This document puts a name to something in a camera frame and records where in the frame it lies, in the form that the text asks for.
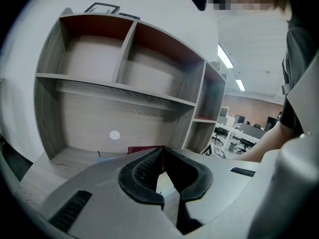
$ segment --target fluorescent light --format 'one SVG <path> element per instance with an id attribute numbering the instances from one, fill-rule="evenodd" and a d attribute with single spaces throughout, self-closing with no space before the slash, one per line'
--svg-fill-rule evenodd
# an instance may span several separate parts
<path id="1" fill-rule="evenodd" d="M 238 84 L 238 86 L 239 86 L 241 91 L 246 91 L 245 87 L 244 87 L 244 84 L 243 84 L 243 82 L 241 80 L 236 80 L 236 82 L 237 82 L 237 84 Z"/>
<path id="2" fill-rule="evenodd" d="M 218 45 L 218 57 L 224 62 L 227 68 L 234 68 L 233 64 L 227 57 L 225 51 Z"/>

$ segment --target white desk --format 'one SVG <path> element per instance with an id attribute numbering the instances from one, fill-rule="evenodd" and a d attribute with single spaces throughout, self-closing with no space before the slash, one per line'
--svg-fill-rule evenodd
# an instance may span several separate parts
<path id="1" fill-rule="evenodd" d="M 222 150 L 226 150 L 226 147 L 229 145 L 229 139 L 231 138 L 233 133 L 235 133 L 236 136 L 239 136 L 239 137 L 241 137 L 241 138 L 243 138 L 243 139 L 245 139 L 247 141 L 250 141 L 252 143 L 257 143 L 259 141 L 259 139 L 254 138 L 254 137 L 252 137 L 250 135 L 247 135 L 247 134 L 243 133 L 242 131 L 239 131 L 238 129 L 235 129 L 235 128 L 230 127 L 230 126 L 225 126 L 225 125 L 217 123 L 216 127 L 220 127 L 220 128 L 223 128 L 223 129 L 229 131 L 229 134 L 228 134 L 228 136 L 226 138 L 226 141 L 224 142 L 224 145 L 221 148 Z"/>

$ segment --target white wall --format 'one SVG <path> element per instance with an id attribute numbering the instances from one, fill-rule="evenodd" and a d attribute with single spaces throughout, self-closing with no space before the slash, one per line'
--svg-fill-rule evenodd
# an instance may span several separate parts
<path id="1" fill-rule="evenodd" d="M 162 28 L 183 40 L 208 61 L 217 58 L 217 22 L 209 8 L 200 12 L 191 0 L 34 0 L 10 32 L 10 53 L 2 61 L 2 133 L 23 156 L 35 161 L 43 146 L 33 111 L 33 83 L 47 34 L 64 8 L 84 12 L 92 3 L 121 6 L 121 12 Z"/>

